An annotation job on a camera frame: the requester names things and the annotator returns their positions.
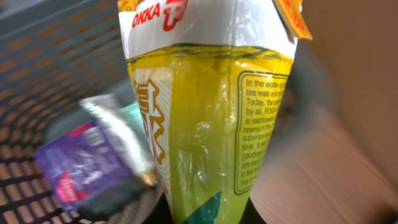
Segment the green tea drink carton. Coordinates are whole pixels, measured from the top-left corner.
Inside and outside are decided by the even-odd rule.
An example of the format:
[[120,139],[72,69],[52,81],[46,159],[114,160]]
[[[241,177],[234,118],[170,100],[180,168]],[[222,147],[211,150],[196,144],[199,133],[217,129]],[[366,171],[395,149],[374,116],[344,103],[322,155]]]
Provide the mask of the green tea drink carton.
[[293,0],[119,1],[127,70],[175,223],[238,223],[299,39]]

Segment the teal snack packet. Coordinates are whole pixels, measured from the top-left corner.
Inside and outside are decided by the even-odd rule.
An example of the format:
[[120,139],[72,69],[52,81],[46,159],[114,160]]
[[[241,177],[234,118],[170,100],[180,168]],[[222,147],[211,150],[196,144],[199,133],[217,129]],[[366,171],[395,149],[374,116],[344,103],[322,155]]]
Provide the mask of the teal snack packet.
[[150,149],[138,103],[134,102],[130,105],[127,105],[121,108],[120,112],[124,115],[130,127],[134,130],[142,145],[146,149]]

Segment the white tube gold cap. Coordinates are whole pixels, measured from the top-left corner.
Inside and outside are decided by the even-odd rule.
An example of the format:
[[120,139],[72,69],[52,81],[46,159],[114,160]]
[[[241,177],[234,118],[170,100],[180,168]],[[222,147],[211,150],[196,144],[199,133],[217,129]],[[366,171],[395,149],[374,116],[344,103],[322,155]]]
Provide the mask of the white tube gold cap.
[[149,147],[121,112],[121,104],[112,93],[80,100],[80,106],[99,121],[106,134],[115,143],[122,160],[144,186],[159,183]]

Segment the purple pad package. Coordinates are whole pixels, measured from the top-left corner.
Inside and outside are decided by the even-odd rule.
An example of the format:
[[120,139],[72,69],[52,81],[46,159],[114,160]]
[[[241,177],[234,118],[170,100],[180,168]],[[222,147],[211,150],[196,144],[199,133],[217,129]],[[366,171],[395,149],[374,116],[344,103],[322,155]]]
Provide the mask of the purple pad package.
[[132,177],[94,120],[39,148],[35,160],[65,210],[76,210]]

